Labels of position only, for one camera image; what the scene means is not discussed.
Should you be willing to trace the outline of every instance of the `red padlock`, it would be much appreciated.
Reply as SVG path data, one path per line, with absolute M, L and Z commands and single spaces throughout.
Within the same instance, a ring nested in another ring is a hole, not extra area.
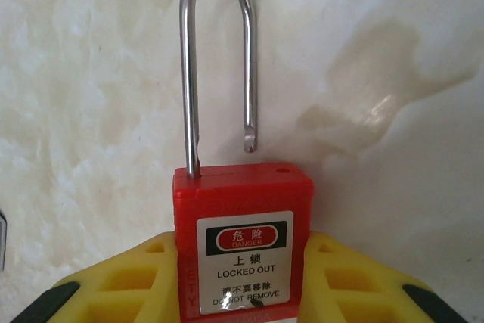
M 244 16 L 244 148 L 256 149 L 256 15 Z M 303 285 L 312 180 L 291 163 L 200 168 L 195 2 L 180 0 L 187 167 L 173 177 L 182 322 L 294 317 Z

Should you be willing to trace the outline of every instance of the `white marble background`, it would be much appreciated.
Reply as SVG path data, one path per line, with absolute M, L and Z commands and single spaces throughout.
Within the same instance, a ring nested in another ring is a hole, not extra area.
M 260 144 L 243 153 L 237 0 L 198 0 L 201 161 L 290 160 L 312 225 L 484 322 L 484 0 L 256 0 Z M 178 0 L 0 0 L 0 321 L 173 229 Z

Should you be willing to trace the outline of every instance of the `metal shackle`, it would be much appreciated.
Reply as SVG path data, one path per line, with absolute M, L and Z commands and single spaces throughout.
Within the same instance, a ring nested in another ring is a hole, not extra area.
M 252 0 L 239 0 L 244 17 L 244 150 L 257 148 L 256 10 Z M 200 177 L 197 99 L 196 0 L 180 0 L 181 74 L 185 116 L 185 153 L 188 178 Z

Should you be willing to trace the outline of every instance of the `warning sticker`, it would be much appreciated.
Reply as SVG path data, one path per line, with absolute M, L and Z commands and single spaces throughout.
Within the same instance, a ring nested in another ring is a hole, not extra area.
M 199 219 L 197 242 L 200 314 L 290 299 L 291 211 Z

